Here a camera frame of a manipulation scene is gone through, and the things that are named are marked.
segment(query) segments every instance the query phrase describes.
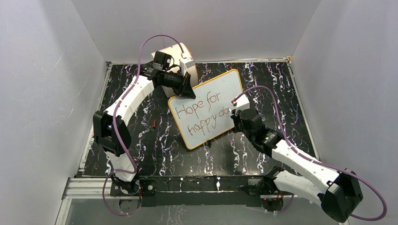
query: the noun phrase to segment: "hope for happy day text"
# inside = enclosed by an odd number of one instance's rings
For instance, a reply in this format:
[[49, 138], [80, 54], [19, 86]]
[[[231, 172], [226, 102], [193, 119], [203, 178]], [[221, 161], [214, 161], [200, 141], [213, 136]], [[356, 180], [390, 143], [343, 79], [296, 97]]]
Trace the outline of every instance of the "hope for happy day text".
[[211, 129], [215, 129], [217, 127], [217, 118], [224, 115], [228, 116], [229, 108], [224, 106], [220, 108], [220, 111], [217, 110], [216, 113], [209, 115], [212, 105], [220, 101], [219, 96], [220, 93], [213, 94], [209, 91], [207, 93], [207, 103], [204, 103], [201, 100], [187, 107], [183, 105], [182, 109], [175, 108], [179, 119], [184, 116], [190, 116], [192, 119], [197, 119], [196, 123], [187, 125], [187, 129], [192, 136], [197, 132], [202, 133], [203, 135], [210, 133]]

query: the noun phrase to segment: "black marble surface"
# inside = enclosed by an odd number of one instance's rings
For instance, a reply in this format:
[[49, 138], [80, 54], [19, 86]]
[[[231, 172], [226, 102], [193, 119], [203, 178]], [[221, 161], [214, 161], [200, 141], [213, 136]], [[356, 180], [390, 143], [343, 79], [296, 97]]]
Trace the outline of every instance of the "black marble surface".
[[[231, 69], [237, 69], [244, 89], [255, 85], [269, 87], [276, 96], [282, 124], [289, 139], [314, 156], [314, 150], [285, 62], [199, 63], [199, 82], [207, 81]], [[136, 73], [136, 65], [113, 65], [101, 110], [109, 107], [126, 89]], [[249, 92], [251, 105], [263, 115], [269, 128], [276, 128], [276, 116], [269, 93]], [[168, 108], [168, 98], [158, 87], [133, 114], [128, 129], [132, 142], [130, 154], [141, 176], [229, 176], [266, 174], [275, 165], [283, 166], [256, 151], [242, 133], [231, 131], [188, 150]], [[83, 176], [103, 177], [111, 171], [106, 154], [95, 143], [90, 145]]]

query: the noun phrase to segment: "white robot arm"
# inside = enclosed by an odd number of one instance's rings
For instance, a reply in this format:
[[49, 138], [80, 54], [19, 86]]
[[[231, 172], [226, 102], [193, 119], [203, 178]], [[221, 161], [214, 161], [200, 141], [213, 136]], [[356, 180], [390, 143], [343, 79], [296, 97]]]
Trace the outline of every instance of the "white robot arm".
[[243, 132], [256, 150], [302, 175], [296, 176], [283, 168], [274, 167], [256, 185], [248, 184], [245, 190], [251, 193], [264, 190], [269, 194], [277, 191], [294, 193], [321, 206], [334, 220], [345, 222], [363, 199], [358, 180], [315, 164], [317, 159], [298, 148], [295, 148], [295, 152], [282, 134], [265, 127], [261, 115], [255, 109], [250, 109], [246, 95], [242, 95], [234, 106], [235, 109], [230, 109], [230, 116], [234, 121], [235, 132]]
[[[113, 169], [115, 169], [116, 177], [120, 182], [125, 182], [125, 186], [134, 179], [136, 174], [135, 168], [126, 153], [117, 136], [113, 124], [113, 115], [115, 108], [118, 108], [116, 112], [116, 123], [117, 130], [120, 134], [124, 145], [128, 149], [131, 144], [131, 136], [127, 130], [127, 124], [133, 113], [136, 111], [141, 102], [150, 94], [157, 86], [167, 87], [165, 93], [170, 96], [172, 91], [175, 95], [184, 98], [196, 98], [195, 93], [191, 86], [191, 74], [193, 73], [197, 80], [196, 67], [191, 54], [185, 50], [183, 54], [179, 52], [173, 52], [168, 49], [157, 51], [154, 54], [153, 61], [141, 65], [141, 74], [138, 77], [136, 83], [131, 83], [121, 96], [125, 96], [123, 99], [119, 98], [110, 107], [104, 111], [97, 111], [93, 116], [93, 130], [94, 130], [94, 141], [102, 146], [106, 155], [109, 157]], [[120, 172], [120, 170], [126, 170], [133, 173]]]

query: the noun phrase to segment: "metal frame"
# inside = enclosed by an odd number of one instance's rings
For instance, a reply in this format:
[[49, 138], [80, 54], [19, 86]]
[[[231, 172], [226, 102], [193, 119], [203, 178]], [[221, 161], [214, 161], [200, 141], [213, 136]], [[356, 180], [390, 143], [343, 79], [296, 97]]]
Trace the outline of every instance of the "metal frame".
[[[105, 178], [71, 178], [68, 180], [63, 199], [102, 199], [102, 189]], [[105, 186], [106, 199], [130, 199], [138, 200], [138, 196], [110, 196], [112, 181], [109, 180]]]
[[[97, 110], [101, 109], [102, 99], [104, 98], [105, 90], [107, 89], [107, 83], [108, 83], [109, 76], [110, 76], [111, 71], [112, 71], [112, 66], [113, 66], [112, 63], [108, 64], [107, 72], [105, 73], [104, 84], [102, 85], [102, 90], [101, 90], [101, 93], [100, 93], [100, 101], [98, 103]], [[94, 133], [94, 130], [93, 130], [92, 123], [91, 123], [90, 132], [88, 134], [87, 142], [86, 142], [85, 148], [83, 150], [83, 154], [82, 154], [82, 159], [80, 160], [80, 164], [79, 164], [78, 171], [80, 171], [80, 172], [84, 172], [84, 165], [86, 164], [87, 155], [88, 155], [88, 151], [90, 149], [93, 133]]]
[[[287, 62], [286, 58], [273, 58], [273, 59], [238, 59], [238, 60], [216, 60], [216, 61], [195, 61], [195, 63], [223, 63], [223, 62]], [[129, 63], [111, 63], [112, 65], [125, 65], [125, 64], [138, 64], [137, 62]]]
[[299, 92], [298, 92], [298, 90], [297, 90], [297, 84], [296, 84], [296, 80], [294, 79], [293, 70], [291, 69], [291, 63], [288, 61], [288, 62], [287, 62], [287, 65], [288, 65], [288, 69], [289, 69], [289, 73], [290, 73], [291, 80], [292, 80], [292, 82], [293, 82], [294, 90], [296, 91], [296, 96], [297, 96], [297, 99], [298, 99], [298, 104], [300, 105], [301, 112], [303, 113], [304, 122], [306, 123], [306, 127], [307, 127], [307, 130], [308, 130], [308, 135], [310, 135], [310, 139], [311, 139], [311, 143], [312, 143], [312, 148], [314, 149], [314, 153], [315, 153], [315, 158], [319, 160], [319, 154], [318, 154], [318, 151], [317, 151], [316, 146], [315, 146], [314, 138], [313, 138], [313, 136], [312, 136], [310, 127], [309, 127], [309, 125], [308, 125], [308, 120], [307, 120], [307, 117], [306, 117], [306, 113], [304, 112], [303, 104], [301, 103], [300, 95], [299, 95]]
[[68, 218], [70, 204], [72, 203], [72, 199], [63, 199], [61, 202], [61, 207], [58, 212], [57, 219], [55, 221], [55, 225], [65, 225], [66, 219]]

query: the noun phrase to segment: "gray wall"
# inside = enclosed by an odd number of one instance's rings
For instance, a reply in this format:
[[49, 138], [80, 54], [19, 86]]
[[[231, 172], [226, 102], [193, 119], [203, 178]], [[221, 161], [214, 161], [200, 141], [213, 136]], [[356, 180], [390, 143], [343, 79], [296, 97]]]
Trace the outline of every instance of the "gray wall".
[[[397, 12], [394, 0], [323, 0], [292, 58], [321, 160], [353, 169], [387, 200], [389, 213], [375, 224], [398, 217]], [[355, 214], [378, 216], [380, 201], [362, 191]]]
[[[291, 56], [320, 0], [72, 0], [106, 61], [137, 62], [148, 37], [184, 42], [196, 61]], [[156, 38], [149, 53], [173, 45]]]
[[70, 0], [0, 6], [0, 224], [54, 224], [106, 64]]

